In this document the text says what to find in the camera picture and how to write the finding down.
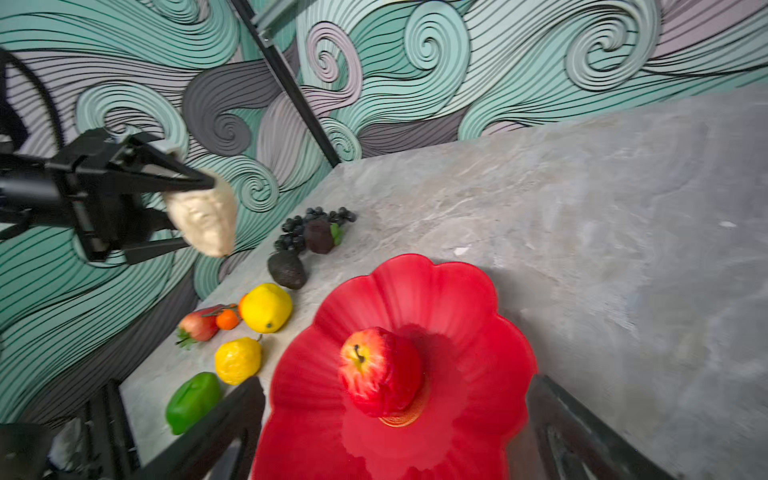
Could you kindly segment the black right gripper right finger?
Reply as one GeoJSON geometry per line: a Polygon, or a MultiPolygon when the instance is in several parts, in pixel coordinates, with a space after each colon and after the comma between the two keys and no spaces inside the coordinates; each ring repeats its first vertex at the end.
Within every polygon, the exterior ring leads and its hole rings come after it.
{"type": "Polygon", "coordinates": [[[535,375],[526,401],[549,479],[673,479],[550,377],[535,375]]]}

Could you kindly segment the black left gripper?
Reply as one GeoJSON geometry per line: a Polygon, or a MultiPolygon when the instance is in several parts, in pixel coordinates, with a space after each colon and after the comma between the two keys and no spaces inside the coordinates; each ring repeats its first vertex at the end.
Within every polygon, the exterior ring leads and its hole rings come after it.
{"type": "Polygon", "coordinates": [[[168,215],[146,194],[209,190],[215,179],[184,164],[173,141],[149,133],[116,139],[92,129],[51,158],[15,151],[1,155],[1,231],[10,240],[33,227],[74,232],[90,262],[120,252],[135,265],[189,247],[183,238],[154,239],[172,230],[168,215]]]}

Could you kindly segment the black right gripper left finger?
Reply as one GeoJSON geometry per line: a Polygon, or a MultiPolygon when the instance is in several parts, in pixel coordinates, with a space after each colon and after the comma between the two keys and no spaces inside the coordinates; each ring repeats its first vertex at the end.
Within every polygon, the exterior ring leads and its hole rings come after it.
{"type": "Polygon", "coordinates": [[[264,389],[251,377],[227,395],[211,412],[147,465],[134,479],[202,479],[216,470],[234,442],[226,479],[248,479],[262,430],[264,389]]]}

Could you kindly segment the beige garlic bulb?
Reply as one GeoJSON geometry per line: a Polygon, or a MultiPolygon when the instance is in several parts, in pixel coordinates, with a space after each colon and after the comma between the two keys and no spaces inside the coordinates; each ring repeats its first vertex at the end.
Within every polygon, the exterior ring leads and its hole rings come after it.
{"type": "Polygon", "coordinates": [[[234,253],[238,200],[231,185],[213,171],[207,190],[167,192],[162,195],[167,215],[184,240],[198,252],[213,258],[234,253]]]}

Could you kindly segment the large yellow lemon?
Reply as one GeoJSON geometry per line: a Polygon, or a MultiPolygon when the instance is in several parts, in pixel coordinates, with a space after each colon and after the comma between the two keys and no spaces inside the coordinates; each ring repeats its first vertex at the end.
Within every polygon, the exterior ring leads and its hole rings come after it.
{"type": "Polygon", "coordinates": [[[265,283],[246,294],[238,305],[242,320],[257,333],[280,330],[293,311],[291,296],[279,285],[265,283]]]}

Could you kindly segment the red flower-shaped fruit bowl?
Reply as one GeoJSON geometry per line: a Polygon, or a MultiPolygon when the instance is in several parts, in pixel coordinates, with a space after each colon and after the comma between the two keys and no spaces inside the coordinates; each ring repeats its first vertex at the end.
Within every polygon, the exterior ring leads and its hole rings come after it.
{"type": "Polygon", "coordinates": [[[256,479],[505,479],[537,371],[492,280],[403,254],[335,288],[270,382],[256,479]]]}

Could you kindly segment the red apple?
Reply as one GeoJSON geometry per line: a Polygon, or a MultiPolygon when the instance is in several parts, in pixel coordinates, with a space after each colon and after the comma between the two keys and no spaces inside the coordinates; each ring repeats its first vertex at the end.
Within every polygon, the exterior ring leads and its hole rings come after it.
{"type": "Polygon", "coordinates": [[[424,408],[427,377],[421,354],[408,338],[381,327],[346,339],[338,375],[351,404],[385,424],[406,425],[424,408]]]}

